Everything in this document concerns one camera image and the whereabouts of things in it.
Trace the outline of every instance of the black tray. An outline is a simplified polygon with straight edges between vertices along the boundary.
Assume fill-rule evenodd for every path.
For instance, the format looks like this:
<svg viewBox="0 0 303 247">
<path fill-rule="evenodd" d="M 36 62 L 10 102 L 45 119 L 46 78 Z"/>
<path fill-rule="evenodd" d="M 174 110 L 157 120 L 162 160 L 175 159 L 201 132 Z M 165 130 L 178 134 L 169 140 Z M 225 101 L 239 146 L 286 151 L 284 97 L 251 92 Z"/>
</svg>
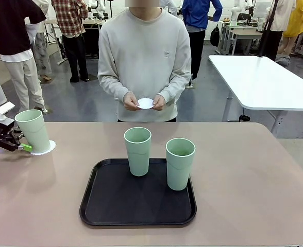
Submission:
<svg viewBox="0 0 303 247">
<path fill-rule="evenodd" d="M 80 217 L 92 226 L 185 225 L 196 214 L 193 187 L 171 190 L 166 159 L 151 158 L 143 177 L 130 173 L 128 159 L 108 159 L 92 170 Z"/>
</svg>

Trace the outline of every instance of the neck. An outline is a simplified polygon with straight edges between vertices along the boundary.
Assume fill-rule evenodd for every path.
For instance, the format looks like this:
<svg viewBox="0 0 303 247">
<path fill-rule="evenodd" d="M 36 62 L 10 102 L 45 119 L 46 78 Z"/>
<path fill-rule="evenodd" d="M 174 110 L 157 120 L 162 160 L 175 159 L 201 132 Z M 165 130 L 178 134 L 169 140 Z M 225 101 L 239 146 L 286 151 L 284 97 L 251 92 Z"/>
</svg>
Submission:
<svg viewBox="0 0 303 247">
<path fill-rule="evenodd" d="M 156 19 L 162 13 L 162 10 L 156 7 L 150 7 L 150 8 L 131 7 L 129 8 L 129 10 L 135 17 L 147 22 Z"/>
</svg>

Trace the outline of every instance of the plaid shirt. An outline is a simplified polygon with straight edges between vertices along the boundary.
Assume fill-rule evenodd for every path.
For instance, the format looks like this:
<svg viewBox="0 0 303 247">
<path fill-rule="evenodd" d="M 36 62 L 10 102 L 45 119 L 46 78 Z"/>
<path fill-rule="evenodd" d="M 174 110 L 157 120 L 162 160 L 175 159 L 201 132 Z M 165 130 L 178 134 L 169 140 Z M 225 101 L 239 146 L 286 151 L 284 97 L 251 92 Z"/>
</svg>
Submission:
<svg viewBox="0 0 303 247">
<path fill-rule="evenodd" d="M 52 0 L 52 5 L 63 35 L 74 37 L 85 31 L 82 19 L 89 11 L 84 0 Z"/>
</svg>

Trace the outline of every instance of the yellow shirt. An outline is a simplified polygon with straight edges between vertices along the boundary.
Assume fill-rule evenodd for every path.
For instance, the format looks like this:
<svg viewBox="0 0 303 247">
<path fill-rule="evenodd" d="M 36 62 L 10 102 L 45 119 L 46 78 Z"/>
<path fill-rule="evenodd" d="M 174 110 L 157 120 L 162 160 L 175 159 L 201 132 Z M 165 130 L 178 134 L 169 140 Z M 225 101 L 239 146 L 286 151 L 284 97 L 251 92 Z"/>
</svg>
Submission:
<svg viewBox="0 0 303 247">
<path fill-rule="evenodd" d="M 284 37 L 295 37 L 303 32 L 303 0 L 296 0 L 296 8 L 292 11 Z"/>
</svg>

